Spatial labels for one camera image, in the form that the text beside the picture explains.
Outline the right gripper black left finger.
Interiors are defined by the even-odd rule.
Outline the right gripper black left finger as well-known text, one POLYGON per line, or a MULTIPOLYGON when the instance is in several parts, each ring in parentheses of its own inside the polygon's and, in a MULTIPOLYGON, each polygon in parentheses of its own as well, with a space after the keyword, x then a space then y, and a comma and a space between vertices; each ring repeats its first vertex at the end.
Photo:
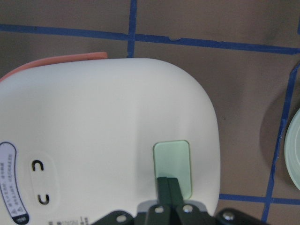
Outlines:
POLYGON ((157 178, 157 203, 147 212, 135 217, 121 210, 113 211, 93 224, 95 225, 169 225, 171 222, 171 191, 169 178, 157 178))

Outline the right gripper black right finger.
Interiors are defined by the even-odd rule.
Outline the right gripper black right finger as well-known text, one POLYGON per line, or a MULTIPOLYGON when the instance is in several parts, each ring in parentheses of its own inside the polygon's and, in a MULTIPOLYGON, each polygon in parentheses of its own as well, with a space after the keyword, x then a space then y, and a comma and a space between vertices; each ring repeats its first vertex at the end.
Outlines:
POLYGON ((265 225, 263 222, 242 211, 225 208, 216 216, 201 211, 196 205, 183 200, 181 188, 177 178, 168 178, 168 185, 172 206, 182 225, 265 225))

